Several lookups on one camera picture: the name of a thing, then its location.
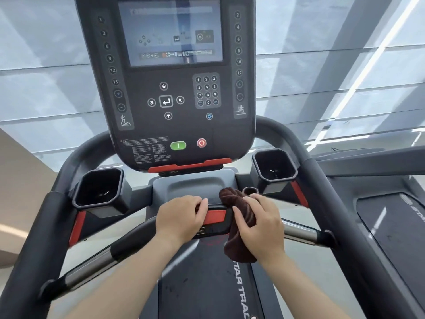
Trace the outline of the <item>grey treadmill accessory tray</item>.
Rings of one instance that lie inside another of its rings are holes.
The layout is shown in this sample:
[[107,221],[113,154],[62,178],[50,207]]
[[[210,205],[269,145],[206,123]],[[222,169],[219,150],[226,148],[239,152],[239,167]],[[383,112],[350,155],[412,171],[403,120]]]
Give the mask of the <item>grey treadmill accessory tray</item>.
[[152,182],[152,203],[150,209],[158,210],[159,207],[182,196],[199,196],[207,198],[209,204],[220,204],[219,192],[223,188],[237,188],[235,176],[201,176],[190,175],[158,178]]

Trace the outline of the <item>treadmill touch screen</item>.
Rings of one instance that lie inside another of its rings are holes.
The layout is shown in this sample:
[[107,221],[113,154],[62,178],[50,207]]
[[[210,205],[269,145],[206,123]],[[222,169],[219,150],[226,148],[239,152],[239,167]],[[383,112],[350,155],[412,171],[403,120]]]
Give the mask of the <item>treadmill touch screen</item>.
[[131,67],[223,61],[220,0],[118,3]]

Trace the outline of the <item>black and silver treadmill handlebar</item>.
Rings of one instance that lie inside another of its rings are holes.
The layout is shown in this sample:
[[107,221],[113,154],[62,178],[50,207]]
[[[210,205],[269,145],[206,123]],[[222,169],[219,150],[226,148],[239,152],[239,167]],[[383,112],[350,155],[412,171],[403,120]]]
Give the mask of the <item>black and silver treadmill handlebar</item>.
[[[229,234],[233,216],[232,208],[226,208],[221,204],[209,204],[204,224],[193,239]],[[286,219],[282,219],[282,222],[285,227],[286,239],[299,241],[308,245],[329,248],[336,247],[336,239],[329,230],[317,230]],[[151,241],[155,234],[156,217],[152,217],[77,267],[68,271],[59,279],[48,280],[40,288],[38,299],[41,301],[52,301],[79,288],[138,252]]]

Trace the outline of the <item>red console trim strip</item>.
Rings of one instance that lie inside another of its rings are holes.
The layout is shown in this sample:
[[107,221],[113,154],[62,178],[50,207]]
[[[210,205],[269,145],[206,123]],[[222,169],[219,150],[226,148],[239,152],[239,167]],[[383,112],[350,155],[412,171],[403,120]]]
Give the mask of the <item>red console trim strip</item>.
[[162,165],[156,167],[150,167],[147,172],[148,173],[163,173],[163,172],[171,172],[171,171],[179,171],[179,170],[191,170],[196,168],[205,168],[217,165],[225,165],[231,163],[231,158],[221,158],[221,159],[212,159],[206,160],[203,163],[197,164],[188,164],[188,165]]

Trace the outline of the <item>person's right hand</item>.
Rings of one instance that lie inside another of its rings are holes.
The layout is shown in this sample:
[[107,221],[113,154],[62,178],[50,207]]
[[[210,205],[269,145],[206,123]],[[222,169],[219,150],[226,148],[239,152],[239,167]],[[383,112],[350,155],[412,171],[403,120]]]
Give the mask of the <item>person's right hand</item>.
[[279,208],[260,194],[253,193],[243,199],[256,217],[256,224],[249,227],[241,210],[236,206],[232,208],[243,242],[263,267],[278,264],[286,255]]

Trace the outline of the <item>black treadmill console panel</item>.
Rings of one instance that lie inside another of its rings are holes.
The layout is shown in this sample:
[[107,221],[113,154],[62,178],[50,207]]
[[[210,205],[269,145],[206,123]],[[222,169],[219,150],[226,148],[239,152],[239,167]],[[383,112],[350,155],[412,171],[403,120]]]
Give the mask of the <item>black treadmill console panel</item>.
[[[255,0],[220,0],[223,61],[131,67],[118,3],[75,0],[113,147],[136,171],[242,158],[255,139]],[[197,140],[204,138],[204,148]],[[184,141],[184,150],[170,144]]]

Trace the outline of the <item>person's right forearm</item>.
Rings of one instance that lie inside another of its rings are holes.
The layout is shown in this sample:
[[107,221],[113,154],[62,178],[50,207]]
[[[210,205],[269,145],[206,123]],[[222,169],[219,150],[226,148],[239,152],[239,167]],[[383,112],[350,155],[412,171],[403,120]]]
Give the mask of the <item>person's right forearm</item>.
[[351,319],[284,251],[257,258],[294,319]]

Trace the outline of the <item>black treadmill frame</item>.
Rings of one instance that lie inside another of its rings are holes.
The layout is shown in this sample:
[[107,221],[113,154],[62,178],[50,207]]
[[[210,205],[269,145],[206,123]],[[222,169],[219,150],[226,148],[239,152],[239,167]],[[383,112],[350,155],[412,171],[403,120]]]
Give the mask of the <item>black treadmill frame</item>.
[[[305,148],[297,136],[283,124],[266,117],[256,117],[255,137],[278,149],[284,143],[295,152]],[[59,279],[69,241],[79,232],[76,224],[83,224],[72,205],[72,195],[83,171],[92,171],[116,153],[112,138],[103,132],[86,141],[73,153],[59,171],[55,183],[46,194],[30,229],[29,236],[18,256],[14,269],[0,297],[0,319],[47,319],[52,301],[38,299],[40,288],[51,279]],[[292,189],[298,198],[295,204],[309,205],[295,180]],[[154,302],[148,303],[151,318],[156,315]]]

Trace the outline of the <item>dark brown cleaning cloth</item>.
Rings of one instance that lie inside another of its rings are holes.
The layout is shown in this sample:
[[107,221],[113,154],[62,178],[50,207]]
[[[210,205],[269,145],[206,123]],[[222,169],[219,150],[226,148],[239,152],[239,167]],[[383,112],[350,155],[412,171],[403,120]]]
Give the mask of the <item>dark brown cleaning cloth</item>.
[[[244,197],[249,196],[252,193],[258,193],[258,189],[255,187],[246,187],[242,191],[239,191],[237,189],[227,187],[220,190],[219,198],[222,205],[232,210],[234,206],[250,206],[244,200]],[[229,238],[224,245],[224,253],[234,262],[257,262],[257,258],[248,250],[244,241],[242,240],[234,216],[232,216]]]

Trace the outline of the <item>black octagonal cup holder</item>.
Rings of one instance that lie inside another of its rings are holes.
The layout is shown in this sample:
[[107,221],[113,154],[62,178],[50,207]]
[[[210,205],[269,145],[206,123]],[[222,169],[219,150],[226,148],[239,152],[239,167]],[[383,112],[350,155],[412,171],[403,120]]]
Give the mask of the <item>black octagonal cup holder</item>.
[[258,150],[252,155],[250,176],[262,195],[281,192],[297,175],[296,165],[282,149]]
[[132,188],[119,167],[88,171],[78,182],[72,205],[98,218],[121,216],[129,212]]

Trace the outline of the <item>black treadmill running belt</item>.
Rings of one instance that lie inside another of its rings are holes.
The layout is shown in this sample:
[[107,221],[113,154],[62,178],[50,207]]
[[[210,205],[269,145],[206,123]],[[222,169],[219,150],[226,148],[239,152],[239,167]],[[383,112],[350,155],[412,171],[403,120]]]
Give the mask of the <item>black treadmill running belt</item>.
[[274,286],[259,263],[224,254],[228,236],[185,244],[158,283],[155,319],[284,319]]

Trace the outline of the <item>person's left forearm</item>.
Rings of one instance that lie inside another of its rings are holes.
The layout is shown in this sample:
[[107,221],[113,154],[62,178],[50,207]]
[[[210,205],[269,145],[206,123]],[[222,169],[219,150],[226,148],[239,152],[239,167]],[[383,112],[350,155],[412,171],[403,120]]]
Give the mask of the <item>person's left forearm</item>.
[[137,319],[166,265],[183,245],[157,232],[64,319]]

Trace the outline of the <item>neighbouring grey treadmill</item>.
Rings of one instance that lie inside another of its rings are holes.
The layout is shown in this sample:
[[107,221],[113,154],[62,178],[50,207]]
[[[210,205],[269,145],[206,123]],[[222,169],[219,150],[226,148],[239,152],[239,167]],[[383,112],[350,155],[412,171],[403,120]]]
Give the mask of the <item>neighbouring grey treadmill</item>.
[[296,181],[367,319],[425,319],[425,145],[295,152]]

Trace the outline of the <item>person's left hand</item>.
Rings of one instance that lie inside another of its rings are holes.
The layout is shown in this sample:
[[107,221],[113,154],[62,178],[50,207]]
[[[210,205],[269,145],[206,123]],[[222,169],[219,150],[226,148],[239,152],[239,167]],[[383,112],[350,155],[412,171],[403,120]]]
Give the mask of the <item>person's left hand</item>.
[[185,230],[181,216],[182,197],[174,198],[163,204],[156,217],[155,239],[161,240],[179,249],[183,244],[189,242],[199,230]]

